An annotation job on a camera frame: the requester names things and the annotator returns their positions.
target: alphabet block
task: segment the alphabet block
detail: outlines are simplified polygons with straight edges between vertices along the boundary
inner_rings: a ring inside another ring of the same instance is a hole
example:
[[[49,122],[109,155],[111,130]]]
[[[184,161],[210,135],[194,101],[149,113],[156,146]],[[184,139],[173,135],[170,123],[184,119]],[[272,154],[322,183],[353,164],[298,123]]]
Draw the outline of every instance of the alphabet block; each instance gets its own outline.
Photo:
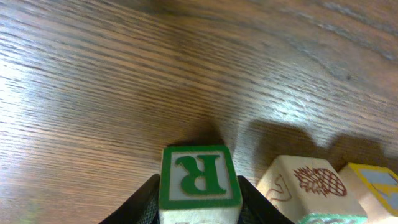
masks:
[[[278,156],[257,188],[294,223],[366,221],[366,213],[327,160]]]
[[[368,214],[368,223],[398,223],[398,176],[386,167],[347,164],[341,179]]]
[[[237,223],[242,196],[226,146],[167,147],[160,176],[161,224]]]

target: block top face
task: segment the block top face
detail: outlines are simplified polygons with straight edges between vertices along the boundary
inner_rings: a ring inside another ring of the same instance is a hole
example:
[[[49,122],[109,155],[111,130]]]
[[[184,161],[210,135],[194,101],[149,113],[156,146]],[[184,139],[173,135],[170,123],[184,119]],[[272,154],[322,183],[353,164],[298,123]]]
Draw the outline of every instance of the block top face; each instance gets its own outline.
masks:
[[[327,160],[279,156],[275,162],[282,166],[307,213],[366,217],[366,212]]]
[[[175,146],[163,151],[159,208],[235,207],[242,204],[226,146]]]
[[[349,167],[393,216],[398,217],[398,176],[387,167],[349,163]]]

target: cube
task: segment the cube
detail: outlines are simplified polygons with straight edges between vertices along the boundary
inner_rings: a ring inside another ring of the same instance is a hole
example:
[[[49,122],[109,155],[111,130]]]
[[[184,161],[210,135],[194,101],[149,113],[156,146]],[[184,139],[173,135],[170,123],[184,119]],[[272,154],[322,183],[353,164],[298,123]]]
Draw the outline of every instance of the cube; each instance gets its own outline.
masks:
[[[398,176],[386,167],[347,164],[341,179],[368,214],[368,223],[398,223]]]
[[[366,221],[366,212],[324,159],[278,156],[257,188],[294,223]]]
[[[161,224],[237,223],[242,195],[226,146],[167,147],[159,189]]]

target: wooden block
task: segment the wooden block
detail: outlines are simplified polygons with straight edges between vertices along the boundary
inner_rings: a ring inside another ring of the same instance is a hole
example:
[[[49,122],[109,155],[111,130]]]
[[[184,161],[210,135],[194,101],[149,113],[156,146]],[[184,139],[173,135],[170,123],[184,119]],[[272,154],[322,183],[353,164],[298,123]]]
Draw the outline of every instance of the wooden block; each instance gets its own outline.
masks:
[[[237,223],[241,207],[242,195],[226,146],[164,149],[161,224]]]
[[[368,223],[398,223],[398,176],[386,167],[347,164],[341,179],[368,214]]]
[[[294,223],[363,223],[366,213],[327,160],[278,156],[259,191]]]

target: wooden surface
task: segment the wooden surface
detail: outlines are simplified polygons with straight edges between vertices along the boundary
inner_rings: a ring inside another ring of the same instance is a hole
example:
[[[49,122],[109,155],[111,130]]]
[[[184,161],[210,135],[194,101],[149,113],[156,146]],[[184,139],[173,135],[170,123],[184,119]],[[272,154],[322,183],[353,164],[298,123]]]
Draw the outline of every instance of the wooden surface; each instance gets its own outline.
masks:
[[[398,2],[0,1],[1,223],[97,223],[168,144],[398,168]]]

